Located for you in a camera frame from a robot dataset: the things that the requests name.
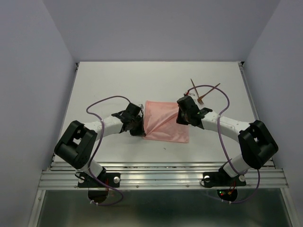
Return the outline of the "pink cloth napkin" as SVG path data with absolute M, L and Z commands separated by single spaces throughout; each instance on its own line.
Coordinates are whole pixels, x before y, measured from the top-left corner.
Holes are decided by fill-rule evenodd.
M 177 124 L 178 104 L 146 101 L 143 126 L 146 140 L 189 143 L 189 127 Z

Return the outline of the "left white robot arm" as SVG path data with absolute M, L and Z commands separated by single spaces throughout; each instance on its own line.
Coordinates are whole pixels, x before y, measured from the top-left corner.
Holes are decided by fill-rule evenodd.
M 144 137 L 143 106 L 129 103 L 127 108 L 111 116 L 90 123 L 72 121 L 59 141 L 54 153 L 74 169 L 79 187 L 97 188 L 108 185 L 112 188 L 120 186 L 120 173 L 107 173 L 98 164 L 92 154 L 95 142 L 103 137 L 129 131 L 132 136 Z

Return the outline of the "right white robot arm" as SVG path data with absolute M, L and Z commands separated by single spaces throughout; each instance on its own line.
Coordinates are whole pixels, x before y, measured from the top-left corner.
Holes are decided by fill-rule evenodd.
M 240 122 L 206 107 L 199 109 L 190 96 L 180 98 L 177 104 L 178 124 L 217 132 L 220 138 L 226 136 L 240 146 L 241 154 L 228 158 L 218 171 L 203 173 L 202 183 L 206 188 L 228 186 L 244 176 L 249 169 L 259 170 L 278 152 L 277 143 L 262 121 Z

